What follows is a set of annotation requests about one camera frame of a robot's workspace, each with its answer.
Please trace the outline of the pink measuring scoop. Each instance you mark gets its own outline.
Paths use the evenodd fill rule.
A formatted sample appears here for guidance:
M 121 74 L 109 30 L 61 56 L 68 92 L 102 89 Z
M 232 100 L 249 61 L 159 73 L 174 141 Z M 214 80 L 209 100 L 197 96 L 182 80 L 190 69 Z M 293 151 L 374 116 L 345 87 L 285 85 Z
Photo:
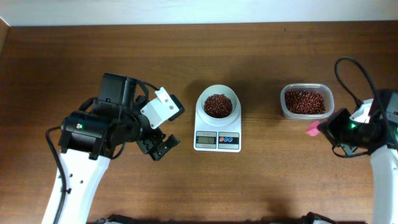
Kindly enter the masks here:
M 313 122 L 313 123 L 307 128 L 306 133 L 307 133 L 309 136 L 311 136 L 311 137 L 314 137 L 314 136 L 319 135 L 319 134 L 320 134 L 320 130 L 318 129 L 318 125 L 319 125 L 320 123 L 321 123 L 320 121 L 315 121 L 315 122 Z

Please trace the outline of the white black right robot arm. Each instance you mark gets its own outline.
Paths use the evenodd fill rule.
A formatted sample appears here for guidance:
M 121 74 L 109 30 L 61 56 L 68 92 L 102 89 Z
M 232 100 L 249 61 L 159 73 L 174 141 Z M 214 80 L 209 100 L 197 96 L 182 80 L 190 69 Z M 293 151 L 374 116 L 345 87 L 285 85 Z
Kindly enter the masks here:
M 374 182 L 373 223 L 397 223 L 397 91 L 379 90 L 375 99 L 351 114 L 343 108 L 317 124 L 332 145 L 345 152 L 340 157 L 370 156 Z

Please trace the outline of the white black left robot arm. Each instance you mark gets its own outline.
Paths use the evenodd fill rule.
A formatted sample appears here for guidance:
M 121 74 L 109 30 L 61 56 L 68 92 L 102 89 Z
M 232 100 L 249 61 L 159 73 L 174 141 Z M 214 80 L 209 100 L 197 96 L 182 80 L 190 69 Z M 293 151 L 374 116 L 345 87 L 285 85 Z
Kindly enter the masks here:
M 57 165 L 57 176 L 43 223 L 86 223 L 98 185 L 109 167 L 124 149 L 134 142 L 143 154 L 159 161 L 180 140 L 166 136 L 159 126 L 173 121 L 185 108 L 175 95 L 164 88 L 155 89 L 141 80 L 105 73 L 99 95 L 86 100 L 66 117 L 56 151 L 45 133 Z

